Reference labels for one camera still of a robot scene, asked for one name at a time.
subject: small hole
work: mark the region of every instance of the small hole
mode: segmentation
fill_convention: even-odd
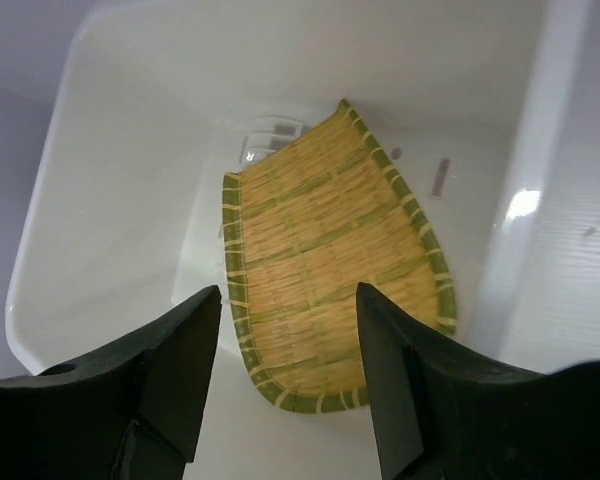
[[[75,369],[76,366],[72,363],[61,363],[59,365],[54,365],[53,367],[46,369],[39,376],[50,377],[52,375],[62,375],[63,373],[73,372]]]

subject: woven bamboo mat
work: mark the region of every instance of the woven bamboo mat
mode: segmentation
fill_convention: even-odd
[[[358,282],[451,335],[454,289],[413,193],[351,105],[223,189],[227,278],[251,380],[303,413],[368,402]]]

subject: white surface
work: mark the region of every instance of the white surface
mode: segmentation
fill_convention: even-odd
[[[539,371],[600,358],[600,0],[593,7],[502,350]]]
[[[4,303],[51,110],[0,89],[0,378],[22,375],[4,333]]]
[[[185,479],[380,480],[368,408],[303,415],[272,407],[242,360],[220,349]]]
[[[7,304],[39,372],[171,307],[211,125],[85,35],[49,128]]]
[[[555,182],[550,176],[551,167],[556,161],[555,151],[572,95],[591,3],[551,0],[548,4],[507,181],[493,224],[478,309],[459,337],[469,347],[493,358],[502,355],[514,322],[512,315],[527,265],[525,259],[538,221],[536,209],[547,185]]]
[[[129,74],[150,75],[214,120],[245,101],[315,110],[350,97],[394,125],[442,118],[510,127],[543,5],[175,0],[113,9],[89,34],[124,58]]]

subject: woven bamboo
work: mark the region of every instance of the woven bamboo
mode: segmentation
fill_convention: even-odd
[[[431,226],[346,100],[293,144],[225,176],[223,225],[242,356],[277,407],[323,413],[368,402],[358,282],[455,330],[453,284]]]

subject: gray background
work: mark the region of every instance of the gray background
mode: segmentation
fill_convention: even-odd
[[[13,262],[71,39],[97,0],[0,0],[0,378],[26,373],[4,308]]]

